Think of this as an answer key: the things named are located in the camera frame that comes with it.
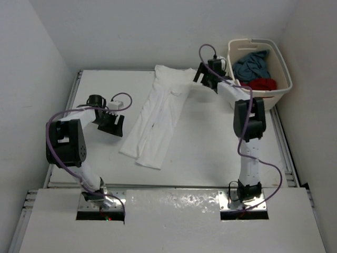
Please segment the white printed t shirt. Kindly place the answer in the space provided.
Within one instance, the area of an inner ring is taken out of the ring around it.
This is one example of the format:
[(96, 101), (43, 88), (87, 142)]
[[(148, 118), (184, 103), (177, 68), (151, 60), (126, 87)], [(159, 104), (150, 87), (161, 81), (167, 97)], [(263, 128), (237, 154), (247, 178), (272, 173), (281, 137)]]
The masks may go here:
[(161, 168), (195, 74), (194, 69), (155, 67), (152, 89), (120, 153), (140, 166)]

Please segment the red t shirt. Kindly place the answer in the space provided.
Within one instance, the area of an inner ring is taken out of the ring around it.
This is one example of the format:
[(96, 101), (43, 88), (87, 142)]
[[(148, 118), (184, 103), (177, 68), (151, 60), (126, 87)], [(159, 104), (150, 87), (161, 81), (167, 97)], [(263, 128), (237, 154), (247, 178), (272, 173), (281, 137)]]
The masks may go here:
[(258, 78), (251, 81), (241, 81), (242, 86), (250, 87), (257, 91), (274, 91), (277, 90), (277, 82), (271, 78)]

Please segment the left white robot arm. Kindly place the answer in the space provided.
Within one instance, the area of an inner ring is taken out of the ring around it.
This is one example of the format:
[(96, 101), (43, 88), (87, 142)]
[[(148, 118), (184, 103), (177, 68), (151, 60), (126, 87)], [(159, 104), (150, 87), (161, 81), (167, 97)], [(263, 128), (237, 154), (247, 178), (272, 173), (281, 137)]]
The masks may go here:
[(86, 160), (87, 148), (83, 130), (88, 124), (96, 124), (98, 130), (122, 137), (124, 116), (119, 114), (123, 102), (111, 99), (107, 102), (100, 95), (90, 95), (84, 104), (68, 111), (68, 115), (51, 119), (46, 126), (46, 158), (50, 164), (64, 169), (82, 189), (87, 202), (109, 208), (115, 198), (108, 192), (104, 180)]

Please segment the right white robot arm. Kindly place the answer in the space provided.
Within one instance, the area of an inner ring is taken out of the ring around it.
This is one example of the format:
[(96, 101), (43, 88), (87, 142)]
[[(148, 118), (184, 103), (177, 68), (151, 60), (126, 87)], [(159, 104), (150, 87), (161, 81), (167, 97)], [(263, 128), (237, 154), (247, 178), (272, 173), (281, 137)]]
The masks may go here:
[(210, 59), (200, 63), (194, 82), (203, 75), (201, 83), (233, 106), (233, 129), (239, 138), (238, 154), (241, 169), (237, 180), (237, 199), (243, 202), (259, 197), (262, 185), (259, 176), (259, 141), (266, 130), (264, 102), (255, 99), (234, 81), (226, 79), (222, 69), (223, 59)]

